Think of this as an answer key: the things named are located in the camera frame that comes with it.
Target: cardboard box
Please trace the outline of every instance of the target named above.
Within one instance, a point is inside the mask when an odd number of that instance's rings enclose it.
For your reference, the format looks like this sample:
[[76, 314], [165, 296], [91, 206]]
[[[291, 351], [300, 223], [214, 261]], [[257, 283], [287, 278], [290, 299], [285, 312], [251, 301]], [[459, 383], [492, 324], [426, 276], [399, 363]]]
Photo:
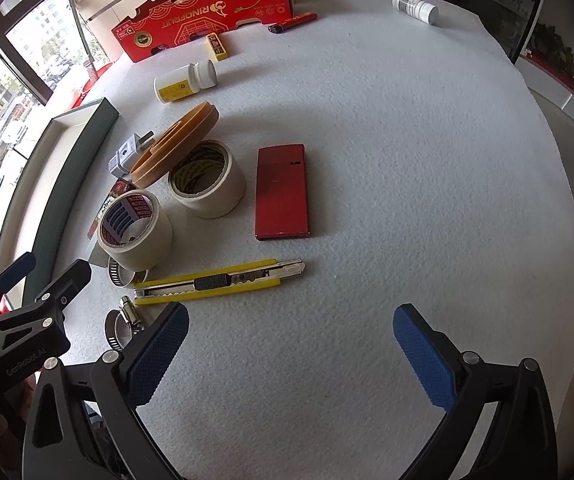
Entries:
[[156, 0], [138, 8], [112, 33], [132, 61], [246, 23], [276, 23], [293, 16], [292, 0]]

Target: white pill bottle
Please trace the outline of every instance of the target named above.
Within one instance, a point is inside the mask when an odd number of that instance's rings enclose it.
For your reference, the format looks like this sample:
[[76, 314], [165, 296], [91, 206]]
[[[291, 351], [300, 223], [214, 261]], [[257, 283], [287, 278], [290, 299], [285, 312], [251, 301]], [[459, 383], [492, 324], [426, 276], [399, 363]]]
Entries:
[[210, 59], [182, 66], [154, 79], [154, 92], [161, 103], [169, 103], [216, 86], [216, 69]]
[[433, 25], [438, 19], [438, 7], [423, 0], [391, 0], [395, 9], [416, 20]]

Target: white cloth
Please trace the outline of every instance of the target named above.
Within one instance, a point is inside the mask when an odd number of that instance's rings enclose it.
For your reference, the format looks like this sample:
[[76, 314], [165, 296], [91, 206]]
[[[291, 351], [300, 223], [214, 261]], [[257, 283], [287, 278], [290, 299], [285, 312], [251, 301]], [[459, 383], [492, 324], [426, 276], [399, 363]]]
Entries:
[[[307, 263], [273, 289], [187, 302], [189, 335], [139, 408], [145, 425], [194, 480], [395, 479], [443, 415], [394, 340], [392, 314], [406, 302], [462, 351], [537, 359], [557, 418], [574, 371], [574, 200], [519, 72], [475, 15], [445, 2], [432, 0], [436, 27], [391, 0], [297, 2], [318, 20], [222, 34], [230, 58], [216, 64], [216, 88], [155, 98], [155, 76], [209, 56], [198, 40], [137, 64], [122, 57], [88, 95], [121, 116], [78, 193], [57, 272], [84, 254], [116, 147], [201, 100], [219, 109], [209, 138], [230, 147], [247, 190], [206, 220], [166, 182], [150, 187], [174, 228], [151, 278]], [[257, 149], [293, 142], [305, 144], [312, 237], [258, 242]], [[125, 293], [92, 272], [65, 311], [66, 363], [107, 349], [104, 318]]]

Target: tree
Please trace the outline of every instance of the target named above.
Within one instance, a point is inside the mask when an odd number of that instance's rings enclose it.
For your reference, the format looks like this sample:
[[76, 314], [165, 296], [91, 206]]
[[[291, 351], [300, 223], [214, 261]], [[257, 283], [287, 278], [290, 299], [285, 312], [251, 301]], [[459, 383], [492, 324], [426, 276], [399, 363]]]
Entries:
[[85, 58], [84, 53], [85, 51], [82, 48], [79, 48], [70, 56], [70, 61], [74, 63], [74, 65], [82, 63], [83, 59]]
[[45, 63], [47, 63], [51, 56], [61, 56], [61, 45], [56, 40], [55, 36], [43, 42], [41, 46], [41, 54], [43, 55], [43, 62]]
[[91, 55], [94, 56], [94, 59], [103, 64], [109, 63], [109, 59], [107, 59], [107, 55], [105, 54], [103, 47], [100, 46], [100, 43], [98, 43], [96, 38], [88, 41], [88, 44], [90, 46]]
[[1, 78], [1, 81], [3, 83], [3, 86], [10, 91], [11, 94], [15, 94], [18, 89], [20, 88], [20, 85], [18, 84], [18, 79], [16, 79], [14, 76], [10, 75], [10, 74], [6, 74]]

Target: pill bottle cap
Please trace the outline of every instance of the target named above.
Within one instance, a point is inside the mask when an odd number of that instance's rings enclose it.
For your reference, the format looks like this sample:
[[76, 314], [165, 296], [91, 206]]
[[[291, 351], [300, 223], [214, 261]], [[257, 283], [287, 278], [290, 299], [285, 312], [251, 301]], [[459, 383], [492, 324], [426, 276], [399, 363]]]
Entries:
[[429, 23], [430, 25], [434, 25], [436, 23], [436, 19], [438, 18], [438, 7], [435, 7], [431, 4], [423, 5], [420, 8], [420, 19], [425, 23]]
[[196, 80], [203, 90], [216, 86], [216, 69], [210, 59], [196, 63], [194, 71]]

